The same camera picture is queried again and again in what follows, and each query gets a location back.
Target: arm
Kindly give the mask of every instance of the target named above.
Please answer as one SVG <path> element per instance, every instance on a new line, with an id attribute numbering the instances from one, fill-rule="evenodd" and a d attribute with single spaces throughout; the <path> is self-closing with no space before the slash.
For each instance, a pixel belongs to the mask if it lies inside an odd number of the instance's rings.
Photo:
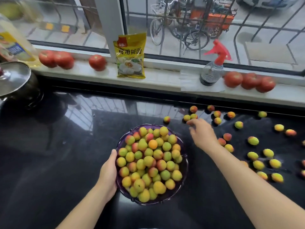
<path id="1" fill-rule="evenodd" d="M 106 203 L 116 192 L 116 150 L 103 164 L 96 185 L 59 224 L 57 229 L 93 229 Z"/>
<path id="2" fill-rule="evenodd" d="M 223 148 L 206 121 L 188 121 L 192 138 L 215 162 L 256 229 L 301 229 L 305 211 Z"/>

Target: glass pane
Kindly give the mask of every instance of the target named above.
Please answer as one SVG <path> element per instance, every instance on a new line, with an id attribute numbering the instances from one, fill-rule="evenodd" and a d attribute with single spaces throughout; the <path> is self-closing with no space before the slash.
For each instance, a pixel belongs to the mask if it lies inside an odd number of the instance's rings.
<path id="1" fill-rule="evenodd" d="M 0 0 L 0 13 L 29 40 L 107 48 L 94 0 Z"/>
<path id="2" fill-rule="evenodd" d="M 211 61 L 217 55 L 204 53 L 218 38 L 226 62 L 305 69 L 304 0 L 124 0 L 124 8 L 128 33 L 147 32 L 147 54 Z"/>

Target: tomato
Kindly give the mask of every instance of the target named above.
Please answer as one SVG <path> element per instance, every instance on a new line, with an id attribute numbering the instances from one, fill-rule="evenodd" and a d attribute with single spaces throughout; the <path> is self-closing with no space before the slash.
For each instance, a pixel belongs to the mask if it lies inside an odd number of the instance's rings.
<path id="1" fill-rule="evenodd" d="M 224 76 L 224 84 L 229 88 L 236 88 L 242 83 L 242 74 L 237 71 L 227 72 Z"/>
<path id="2" fill-rule="evenodd" d="M 54 68 L 57 67 L 57 64 L 54 61 L 55 53 L 53 51 L 42 51 L 39 54 L 39 61 L 49 67 Z"/>
<path id="3" fill-rule="evenodd" d="M 261 83 L 261 77 L 255 73 L 248 73 L 244 75 L 242 80 L 242 87 L 244 89 L 250 90 L 257 87 Z"/>
<path id="4" fill-rule="evenodd" d="M 262 78 L 260 85 L 256 87 L 256 90 L 261 93 L 271 91 L 276 85 L 274 79 L 270 76 L 265 76 Z"/>
<path id="5" fill-rule="evenodd" d="M 74 66 L 74 58 L 69 52 L 59 51 L 55 54 L 54 60 L 63 69 L 71 69 Z"/>
<path id="6" fill-rule="evenodd" d="M 89 58 L 89 65 L 96 71 L 102 71 L 105 69 L 107 61 L 105 57 L 101 55 L 93 55 Z"/>

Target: forearm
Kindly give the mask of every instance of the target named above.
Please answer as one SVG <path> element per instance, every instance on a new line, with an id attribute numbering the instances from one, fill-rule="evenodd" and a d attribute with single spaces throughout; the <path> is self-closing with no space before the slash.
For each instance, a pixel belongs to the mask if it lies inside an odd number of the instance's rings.
<path id="1" fill-rule="evenodd" d="M 95 185 L 57 229 L 93 229 L 106 202 L 103 187 Z"/>
<path id="2" fill-rule="evenodd" d="M 305 211 L 220 145 L 206 153 L 229 183 L 256 229 L 304 228 Z"/>

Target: person's left arm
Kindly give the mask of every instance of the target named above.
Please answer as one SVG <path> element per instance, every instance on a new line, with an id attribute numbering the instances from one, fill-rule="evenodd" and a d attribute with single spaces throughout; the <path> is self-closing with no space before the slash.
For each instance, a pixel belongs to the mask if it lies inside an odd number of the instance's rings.
<path id="1" fill-rule="evenodd" d="M 106 203 L 116 192 L 116 150 L 103 164 L 96 185 L 59 224 L 57 229 L 93 229 Z"/>

